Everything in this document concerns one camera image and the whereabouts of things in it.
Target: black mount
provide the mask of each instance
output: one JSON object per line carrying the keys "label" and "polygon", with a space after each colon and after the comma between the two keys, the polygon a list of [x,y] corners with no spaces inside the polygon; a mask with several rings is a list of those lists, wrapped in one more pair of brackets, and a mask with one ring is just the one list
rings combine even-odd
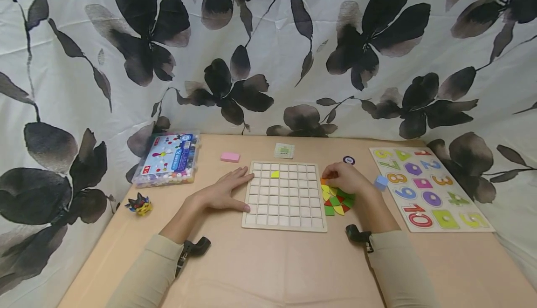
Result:
{"label": "black mount", "polygon": [[345,228],[345,232],[347,233],[347,237],[349,238],[349,240],[360,242],[360,243],[365,243],[368,253],[375,251],[372,248],[371,241],[370,241],[371,231],[363,231],[363,233],[361,233],[355,224],[350,224],[350,226],[347,226]]}
{"label": "black mount", "polygon": [[196,244],[189,240],[185,240],[183,244],[183,252],[181,252],[179,261],[177,261],[177,270],[175,272],[175,277],[177,277],[179,275],[179,272],[181,272],[181,269],[183,269],[183,266],[185,265],[188,256],[204,255],[210,246],[211,241],[209,241],[208,238],[205,236],[201,237]]}

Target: square grid tray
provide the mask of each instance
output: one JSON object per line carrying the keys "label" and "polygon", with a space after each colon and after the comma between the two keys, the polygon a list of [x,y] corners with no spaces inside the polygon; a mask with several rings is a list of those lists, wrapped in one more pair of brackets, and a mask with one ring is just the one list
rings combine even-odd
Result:
{"label": "square grid tray", "polygon": [[[272,178],[274,171],[278,178]],[[325,233],[326,216],[317,164],[254,160],[243,213],[242,227],[250,229]]]}

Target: transparent storage box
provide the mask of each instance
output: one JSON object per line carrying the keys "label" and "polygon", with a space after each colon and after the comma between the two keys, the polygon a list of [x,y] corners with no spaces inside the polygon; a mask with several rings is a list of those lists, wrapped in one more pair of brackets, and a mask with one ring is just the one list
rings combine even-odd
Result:
{"label": "transparent storage box", "polygon": [[151,136],[148,152],[132,179],[137,188],[194,182],[199,131],[169,131]]}

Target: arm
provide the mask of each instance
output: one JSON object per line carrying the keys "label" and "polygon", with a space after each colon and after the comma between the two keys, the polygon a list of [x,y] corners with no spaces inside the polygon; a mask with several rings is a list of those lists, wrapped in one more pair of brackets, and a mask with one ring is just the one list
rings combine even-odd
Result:
{"label": "arm", "polygon": [[432,283],[408,237],[400,230],[382,195],[356,168],[335,163],[325,168],[328,185],[356,194],[372,232],[370,264],[388,308],[440,307]]}
{"label": "arm", "polygon": [[250,212],[247,204],[231,195],[234,188],[254,177],[253,174],[245,175],[247,171],[248,167],[238,168],[221,177],[216,184],[188,196],[170,222],[145,246],[112,294],[106,308],[158,307],[175,279],[183,242],[203,210],[213,208]]}

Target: beige sleeve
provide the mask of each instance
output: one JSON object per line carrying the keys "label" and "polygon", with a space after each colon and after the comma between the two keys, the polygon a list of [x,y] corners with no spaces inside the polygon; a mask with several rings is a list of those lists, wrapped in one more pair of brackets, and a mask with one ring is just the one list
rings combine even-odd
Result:
{"label": "beige sleeve", "polygon": [[183,251],[166,237],[155,234],[119,283],[106,308],[156,308],[175,279]]}
{"label": "beige sleeve", "polygon": [[418,255],[403,231],[374,233],[369,254],[388,308],[440,307]]}

